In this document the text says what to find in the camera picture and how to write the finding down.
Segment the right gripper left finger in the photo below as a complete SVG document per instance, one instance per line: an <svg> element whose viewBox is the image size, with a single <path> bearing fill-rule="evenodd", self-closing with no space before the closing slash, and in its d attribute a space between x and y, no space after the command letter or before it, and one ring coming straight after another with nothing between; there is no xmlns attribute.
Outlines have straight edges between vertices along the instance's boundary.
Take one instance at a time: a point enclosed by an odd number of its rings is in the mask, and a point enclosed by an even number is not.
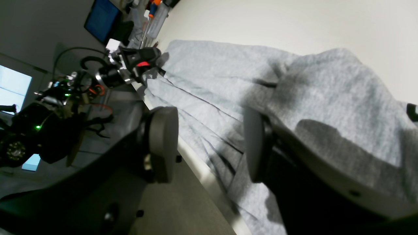
<svg viewBox="0 0 418 235"><path fill-rule="evenodd" d="M176 107L144 113L136 130L87 167L48 188L1 200L1 228L15 235L127 235L146 186L170 183Z"/></svg>

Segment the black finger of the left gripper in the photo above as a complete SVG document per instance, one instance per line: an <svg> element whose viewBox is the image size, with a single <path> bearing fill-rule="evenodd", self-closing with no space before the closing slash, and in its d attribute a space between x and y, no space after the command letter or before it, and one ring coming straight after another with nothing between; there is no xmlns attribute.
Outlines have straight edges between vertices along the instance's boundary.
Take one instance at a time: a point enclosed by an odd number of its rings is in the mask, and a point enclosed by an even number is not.
<svg viewBox="0 0 418 235"><path fill-rule="evenodd" d="M143 73L152 68L156 68L161 75L166 73L162 69L162 65L158 64L162 52L156 47L145 47L143 49L119 47L119 55L131 78L142 77Z"/></svg>

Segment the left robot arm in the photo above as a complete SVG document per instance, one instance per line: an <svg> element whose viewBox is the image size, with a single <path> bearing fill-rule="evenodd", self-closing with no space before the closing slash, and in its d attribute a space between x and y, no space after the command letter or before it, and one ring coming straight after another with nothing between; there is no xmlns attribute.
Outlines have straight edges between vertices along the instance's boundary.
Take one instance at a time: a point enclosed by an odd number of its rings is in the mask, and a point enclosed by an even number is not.
<svg viewBox="0 0 418 235"><path fill-rule="evenodd" d="M36 93L35 100L21 111L15 105L2 105L1 111L14 112L8 125L1 121L1 167L20 167L37 154L52 164L69 155L84 131L99 137L105 124L113 121L113 111L104 117L88 119L85 107L109 89L132 82L147 85L143 74L153 68L162 71L156 47L129 49L119 46L105 53L107 59L87 56L81 70L61 79L52 79L48 89Z"/></svg>

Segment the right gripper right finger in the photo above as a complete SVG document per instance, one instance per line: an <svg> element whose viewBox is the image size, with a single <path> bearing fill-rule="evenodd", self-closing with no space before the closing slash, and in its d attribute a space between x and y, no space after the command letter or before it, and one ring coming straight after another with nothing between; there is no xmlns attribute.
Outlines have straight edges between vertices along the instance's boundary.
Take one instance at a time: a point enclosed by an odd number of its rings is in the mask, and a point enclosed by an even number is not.
<svg viewBox="0 0 418 235"><path fill-rule="evenodd" d="M417 234L417 204L331 166L281 122L246 108L244 135L250 178L273 192L289 235Z"/></svg>

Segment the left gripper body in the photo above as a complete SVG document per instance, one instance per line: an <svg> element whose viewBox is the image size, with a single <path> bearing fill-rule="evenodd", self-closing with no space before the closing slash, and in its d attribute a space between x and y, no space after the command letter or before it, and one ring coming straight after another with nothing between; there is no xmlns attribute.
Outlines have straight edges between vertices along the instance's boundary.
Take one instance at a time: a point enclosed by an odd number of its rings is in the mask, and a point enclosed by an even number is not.
<svg viewBox="0 0 418 235"><path fill-rule="evenodd" d="M110 54L108 62L104 58L95 57L95 62L101 65L95 73L95 80L103 88L112 89L133 82L144 85L143 75L139 78L129 76L119 54Z"/></svg>

